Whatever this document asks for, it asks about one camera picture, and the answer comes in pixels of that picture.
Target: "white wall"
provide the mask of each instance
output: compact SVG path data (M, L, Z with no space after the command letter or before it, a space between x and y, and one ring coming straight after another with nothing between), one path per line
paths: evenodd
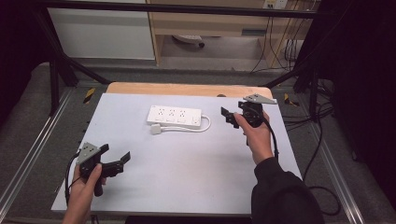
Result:
M145 3L96 0L100 1ZM147 12L49 8L49 14L64 52L70 57L155 59Z

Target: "power strip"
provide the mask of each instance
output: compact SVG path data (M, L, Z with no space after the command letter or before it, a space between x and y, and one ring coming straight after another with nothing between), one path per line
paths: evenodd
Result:
M201 117L201 109L152 105L148 112L148 124L197 130L201 127Z

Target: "black sweater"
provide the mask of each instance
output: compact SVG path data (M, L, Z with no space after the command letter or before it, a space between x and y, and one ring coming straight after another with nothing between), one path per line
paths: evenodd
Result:
M251 194L251 217L258 223L324 223L318 202L304 182L284 172L275 158L254 169L258 183Z

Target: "person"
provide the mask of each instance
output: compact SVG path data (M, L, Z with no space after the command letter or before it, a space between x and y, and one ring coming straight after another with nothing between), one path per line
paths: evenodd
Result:
M304 182L291 172L284 172L271 149L271 133L263 123L253 128L240 114L236 122L247 137L256 163L257 185L251 194L252 223L324 223L318 202Z
M271 134L263 123L253 128L240 114L234 113L241 126L256 163L254 174L258 183L251 194L253 224L324 223L318 202L304 182L291 172L284 172L271 149ZM73 180L77 180L70 195L63 223L85 223L90 214L93 190L102 172L97 164L87 181L79 178L76 166Z

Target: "hand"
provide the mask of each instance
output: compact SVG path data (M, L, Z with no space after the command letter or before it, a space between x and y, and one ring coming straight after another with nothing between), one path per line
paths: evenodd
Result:
M264 117L269 120L268 115L262 111ZM253 128L248 124L242 115L234 113L236 122L244 130L244 135L247 136L247 143L253 154L253 160L257 164L268 158L274 157L271 149L271 133L265 123L262 123L260 127Z
M80 177L79 165L76 165L70 194L69 205L63 223L85 223L91 212L91 202L96 181L102 173L102 164L97 164L86 181Z

